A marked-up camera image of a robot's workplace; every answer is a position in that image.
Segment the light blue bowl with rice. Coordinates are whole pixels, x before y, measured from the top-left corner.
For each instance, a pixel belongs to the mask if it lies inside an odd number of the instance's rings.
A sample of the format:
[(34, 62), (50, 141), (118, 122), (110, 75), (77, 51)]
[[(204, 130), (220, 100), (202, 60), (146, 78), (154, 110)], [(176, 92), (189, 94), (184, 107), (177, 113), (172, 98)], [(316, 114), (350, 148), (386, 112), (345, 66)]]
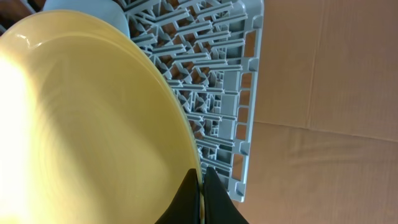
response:
[(129, 24), (122, 8), (112, 0), (46, 0), (43, 11), (72, 10), (97, 17), (130, 38)]

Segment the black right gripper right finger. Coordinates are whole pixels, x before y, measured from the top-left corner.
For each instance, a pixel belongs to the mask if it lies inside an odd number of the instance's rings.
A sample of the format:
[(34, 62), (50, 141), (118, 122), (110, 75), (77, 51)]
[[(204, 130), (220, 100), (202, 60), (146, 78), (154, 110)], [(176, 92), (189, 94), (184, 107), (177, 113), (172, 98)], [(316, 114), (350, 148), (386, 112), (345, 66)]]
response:
[(218, 174), (207, 167), (203, 183), (205, 224), (248, 224), (231, 201)]

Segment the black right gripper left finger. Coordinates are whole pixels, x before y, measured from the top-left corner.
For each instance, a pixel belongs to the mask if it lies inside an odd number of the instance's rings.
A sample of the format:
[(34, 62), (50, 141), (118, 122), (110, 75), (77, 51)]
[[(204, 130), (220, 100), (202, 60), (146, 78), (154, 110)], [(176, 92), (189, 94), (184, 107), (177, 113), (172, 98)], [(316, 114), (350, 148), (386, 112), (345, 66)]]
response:
[(189, 169), (172, 202), (155, 224), (199, 224), (200, 189), (197, 172)]

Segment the yellow plate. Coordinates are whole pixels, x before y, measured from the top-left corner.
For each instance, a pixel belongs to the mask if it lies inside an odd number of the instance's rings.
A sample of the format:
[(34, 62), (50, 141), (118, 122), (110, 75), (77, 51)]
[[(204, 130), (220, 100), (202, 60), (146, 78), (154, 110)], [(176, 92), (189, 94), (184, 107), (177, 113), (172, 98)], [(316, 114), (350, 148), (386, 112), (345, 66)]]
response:
[(112, 25), (45, 11), (1, 36), (2, 223), (155, 223), (198, 167), (165, 78)]

